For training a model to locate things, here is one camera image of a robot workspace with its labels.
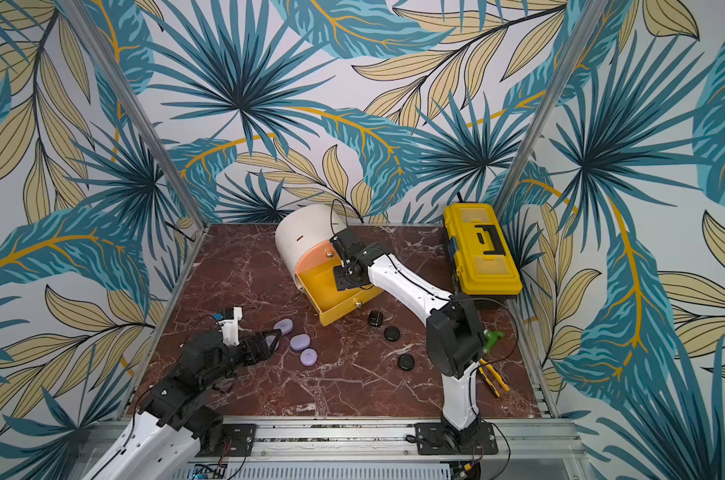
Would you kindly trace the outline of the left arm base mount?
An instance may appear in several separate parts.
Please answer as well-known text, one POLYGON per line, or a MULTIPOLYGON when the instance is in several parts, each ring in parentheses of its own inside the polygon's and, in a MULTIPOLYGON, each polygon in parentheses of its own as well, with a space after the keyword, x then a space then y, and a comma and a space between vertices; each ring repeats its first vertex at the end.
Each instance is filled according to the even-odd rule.
POLYGON ((194 457, 250 457, 256 428, 258 426, 254 423, 214 425, 202 433, 200 451, 194 457))

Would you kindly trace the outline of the white cylindrical drawer cabinet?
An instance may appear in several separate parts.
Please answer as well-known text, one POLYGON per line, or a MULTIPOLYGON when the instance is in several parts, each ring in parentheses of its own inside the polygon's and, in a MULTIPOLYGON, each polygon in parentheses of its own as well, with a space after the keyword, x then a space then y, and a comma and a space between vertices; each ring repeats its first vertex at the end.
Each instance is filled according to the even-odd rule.
POLYGON ((310 205, 290 213, 276 228, 276 248, 296 286, 294 266, 298 258, 316 244, 330 240, 346 229, 348 222, 330 206, 310 205))

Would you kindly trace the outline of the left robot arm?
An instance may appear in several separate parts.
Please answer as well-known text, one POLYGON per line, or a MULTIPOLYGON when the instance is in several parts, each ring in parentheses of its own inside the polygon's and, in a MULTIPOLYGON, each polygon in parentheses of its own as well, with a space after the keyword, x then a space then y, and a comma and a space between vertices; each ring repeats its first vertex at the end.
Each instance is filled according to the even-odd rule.
POLYGON ((200 454, 248 457, 256 426, 224 426, 208 397, 238 370, 270 360, 280 338, 279 329, 256 332, 236 345, 224 342, 218 330, 192 336, 174 368, 142 396, 130 424, 84 478, 166 479, 200 454))

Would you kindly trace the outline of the orange top drawer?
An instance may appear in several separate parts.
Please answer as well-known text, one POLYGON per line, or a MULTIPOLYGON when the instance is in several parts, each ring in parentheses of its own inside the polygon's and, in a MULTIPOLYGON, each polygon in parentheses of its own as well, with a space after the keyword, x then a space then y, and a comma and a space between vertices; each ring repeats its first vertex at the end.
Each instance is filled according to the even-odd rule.
POLYGON ((316 246, 310 247, 308 251, 298 258, 298 262, 294 266, 294 275, 306 272, 336 258, 338 258, 338 252, 336 252, 330 240, 324 240, 316 244, 316 246))

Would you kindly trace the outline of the black round earphone case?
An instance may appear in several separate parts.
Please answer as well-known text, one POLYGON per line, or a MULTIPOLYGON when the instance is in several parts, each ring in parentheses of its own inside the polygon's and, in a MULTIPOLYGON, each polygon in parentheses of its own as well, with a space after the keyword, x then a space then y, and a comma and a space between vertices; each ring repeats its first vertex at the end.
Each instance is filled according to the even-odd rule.
POLYGON ((400 340, 400 330, 395 326, 389 326, 383 332, 384 338, 389 342, 396 342, 400 340))
POLYGON ((397 366, 403 371, 411 371, 415 366, 414 358, 407 353, 401 354, 397 358, 397 366))

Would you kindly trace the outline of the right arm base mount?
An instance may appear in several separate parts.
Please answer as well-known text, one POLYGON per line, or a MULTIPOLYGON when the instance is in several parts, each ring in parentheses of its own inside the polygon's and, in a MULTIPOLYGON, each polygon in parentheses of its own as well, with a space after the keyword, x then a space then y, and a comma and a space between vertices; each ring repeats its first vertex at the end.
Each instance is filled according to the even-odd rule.
POLYGON ((445 422, 416 423, 413 437, 421 456, 498 454, 493 427, 479 420, 464 430, 445 422))

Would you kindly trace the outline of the yellow drawer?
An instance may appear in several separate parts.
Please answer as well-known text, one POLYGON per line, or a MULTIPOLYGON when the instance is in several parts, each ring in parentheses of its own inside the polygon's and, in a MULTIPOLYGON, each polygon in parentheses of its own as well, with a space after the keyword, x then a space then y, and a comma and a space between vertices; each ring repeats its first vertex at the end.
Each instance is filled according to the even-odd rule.
POLYGON ((294 271, 298 286, 308 296, 323 326, 336 322, 382 294, 378 287, 338 290, 334 278, 336 266, 340 266, 338 258, 322 258, 320 262, 300 262, 294 271))

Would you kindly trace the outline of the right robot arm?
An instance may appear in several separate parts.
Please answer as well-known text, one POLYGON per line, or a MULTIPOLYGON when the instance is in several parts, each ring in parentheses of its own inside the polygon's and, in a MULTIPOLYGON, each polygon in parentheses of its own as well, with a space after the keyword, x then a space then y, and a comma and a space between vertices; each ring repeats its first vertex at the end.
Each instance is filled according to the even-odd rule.
POLYGON ((473 299, 427 282, 379 244, 363 244, 346 228, 330 238, 342 264, 334 268, 338 290, 377 287, 407 307, 424 325, 427 354, 442 375, 441 423, 464 442, 478 430, 476 374, 485 344, 473 299))

